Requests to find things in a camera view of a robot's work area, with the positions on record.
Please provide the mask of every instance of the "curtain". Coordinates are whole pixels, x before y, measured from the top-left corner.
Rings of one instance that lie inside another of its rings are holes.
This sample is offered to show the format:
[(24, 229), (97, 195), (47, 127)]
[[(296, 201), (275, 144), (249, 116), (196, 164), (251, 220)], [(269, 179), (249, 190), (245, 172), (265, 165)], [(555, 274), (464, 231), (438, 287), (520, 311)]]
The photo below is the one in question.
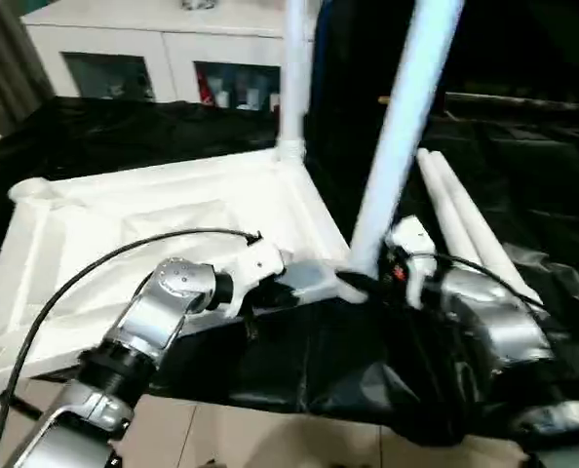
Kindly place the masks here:
[(51, 95), (23, 26), (0, 0), (0, 134), (11, 132)]

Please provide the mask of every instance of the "white cabinet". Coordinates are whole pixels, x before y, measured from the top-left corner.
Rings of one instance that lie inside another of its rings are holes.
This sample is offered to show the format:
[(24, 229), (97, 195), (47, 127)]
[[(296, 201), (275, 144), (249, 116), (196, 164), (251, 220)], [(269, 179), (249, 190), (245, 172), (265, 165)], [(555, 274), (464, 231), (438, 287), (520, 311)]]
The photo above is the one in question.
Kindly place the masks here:
[(27, 30), (58, 96), (176, 98), (160, 32), (51, 25)]
[[(321, 0), (309, 0), (305, 70)], [(23, 17), (58, 96), (274, 108), (285, 0), (59, 0)], [(307, 106), (309, 79), (304, 88)]]

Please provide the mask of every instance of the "glass cabinet door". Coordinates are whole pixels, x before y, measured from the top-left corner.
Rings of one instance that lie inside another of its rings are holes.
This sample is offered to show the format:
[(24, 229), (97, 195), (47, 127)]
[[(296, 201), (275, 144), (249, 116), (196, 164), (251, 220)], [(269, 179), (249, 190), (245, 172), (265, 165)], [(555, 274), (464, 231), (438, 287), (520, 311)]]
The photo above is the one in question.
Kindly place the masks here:
[(176, 99), (161, 32), (43, 25), (27, 32), (57, 96)]
[(274, 112), (280, 105), (281, 68), (195, 61), (201, 102), (217, 107)]
[(155, 100), (144, 58), (63, 52), (82, 98)]

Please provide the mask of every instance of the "white pvc pipe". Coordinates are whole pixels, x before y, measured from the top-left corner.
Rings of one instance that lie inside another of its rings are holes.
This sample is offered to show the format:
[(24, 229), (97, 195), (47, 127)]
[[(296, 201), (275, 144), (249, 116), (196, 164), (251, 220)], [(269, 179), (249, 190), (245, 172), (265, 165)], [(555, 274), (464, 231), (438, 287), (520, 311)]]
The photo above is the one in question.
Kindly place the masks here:
[(439, 171), (445, 190), (458, 211), (460, 219), (465, 225), (467, 233), (472, 239), (476, 252), (482, 260), (482, 264), (496, 275), (503, 278), (518, 293), (532, 299), (541, 301), (541, 298), (530, 286), (528, 286), (517, 271), (513, 262), (509, 259), (506, 251), (495, 237), (495, 234), (484, 219), (472, 198), (465, 190), (443, 154), (434, 151), (430, 154), (431, 161)]
[(281, 129), (279, 146), (283, 154), (304, 155), (302, 111), (306, 80), (305, 0), (286, 2), (285, 62), (281, 70)]
[(481, 263), (474, 243), (467, 234), (463, 221), (447, 194), (447, 190), (445, 190), (445, 184), (428, 150), (420, 148), (417, 151), (417, 164), (433, 202), (433, 208), (447, 244), (447, 251), (452, 255)]
[(398, 206), (463, 3), (415, 2), (350, 251), (351, 266), (372, 277), (376, 277), (381, 242)]

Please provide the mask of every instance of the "black cable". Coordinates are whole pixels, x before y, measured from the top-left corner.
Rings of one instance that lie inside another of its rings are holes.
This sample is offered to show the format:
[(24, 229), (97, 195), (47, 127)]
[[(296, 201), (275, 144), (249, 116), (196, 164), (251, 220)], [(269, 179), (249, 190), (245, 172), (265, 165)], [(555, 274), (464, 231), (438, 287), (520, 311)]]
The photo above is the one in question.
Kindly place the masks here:
[(511, 293), (513, 296), (517, 297), (519, 300), (524, 302), (525, 305), (527, 305), (527, 307), (530, 310), (530, 313), (532, 315), (536, 316), (537, 314), (534, 312), (531, 305), (534, 305), (535, 307), (538, 307), (541, 310), (546, 310), (545, 306), (541, 302), (539, 302), (538, 300), (532, 299), (532, 298), (528, 297), (527, 295), (518, 292), (515, 288), (513, 288), (511, 285), (509, 285), (504, 279), (502, 279), (502, 277), (496, 275), (495, 273), (493, 273), (491, 270), (489, 270), (485, 266), (479, 265), (479, 264), (475, 263), (474, 261), (468, 260), (467, 258), (463, 258), (462, 256), (449, 255), (447, 253), (428, 253), (428, 252), (426, 252), (426, 253), (410, 253), (409, 256), (411, 256), (411, 257), (436, 258), (436, 259), (440, 259), (440, 260), (446, 260), (446, 261), (461, 263), (463, 265), (469, 266), (470, 268), (473, 268), (476, 271), (483, 273), (485, 276), (489, 277), (490, 279), (492, 279), (493, 281), (495, 281), (496, 283), (498, 283), (499, 285), (504, 287), (506, 290), (508, 290), (509, 293)]
[(68, 280), (62, 287), (57, 290), (54, 295), (45, 303), (41, 311), (34, 319), (27, 335), (25, 336), (25, 340), (20, 347), (19, 354), (17, 355), (17, 359), (15, 360), (15, 365), (13, 366), (12, 371), (10, 372), (10, 377), (8, 378), (8, 384), (6, 385), (6, 390), (0, 400), (0, 444), (2, 437), (4, 435), (4, 430), (6, 429), (6, 421), (8, 419), (8, 413), (10, 412), (10, 405), (11, 401), (15, 397), (15, 388), (19, 383), (20, 372), (25, 363), (25, 359), (27, 358), (27, 354), (29, 353), (29, 349), (32, 345), (34, 338), (36, 337), (36, 333), (40, 328), (41, 324), (47, 318), (49, 312), (54, 308), (56, 302), (68, 291), (70, 290), (78, 281), (88, 275), (90, 272), (101, 266), (103, 263), (111, 260), (117, 255), (123, 254), (128, 252), (132, 249), (137, 247), (150, 244), (151, 242), (162, 241), (164, 239), (169, 239), (171, 237), (177, 236), (184, 236), (188, 234), (229, 234), (233, 236), (241, 236), (244, 237), (248, 243), (255, 242), (259, 239), (259, 236), (254, 234), (250, 234), (244, 231), (237, 231), (233, 229), (223, 229), (223, 228), (196, 228), (196, 229), (181, 229), (178, 231), (173, 232), (166, 232), (164, 234), (158, 234), (155, 236), (147, 237), (146, 239), (140, 239), (139, 241), (132, 242), (127, 244), (126, 246), (120, 247), (115, 249), (114, 251), (107, 253), (106, 255), (102, 256), (98, 260), (95, 260), (90, 265), (86, 266), (84, 269), (79, 271), (76, 275), (74, 275), (70, 280)]
[(35, 407), (17, 395), (13, 395), (13, 399), (10, 401), (10, 408), (27, 417), (28, 419), (31, 419), (32, 421), (37, 421), (40, 419), (40, 416), (43, 415), (43, 411), (41, 409)]
[(138, 294), (140, 294), (140, 291), (142, 291), (142, 288), (144, 288), (144, 285), (146, 285), (148, 283), (152, 274), (153, 274), (153, 272), (150, 272), (148, 275), (146, 275), (144, 278), (142, 278), (142, 281), (140, 281), (140, 284), (137, 285), (137, 287), (135, 288), (134, 295), (132, 295), (132, 297), (136, 297)]

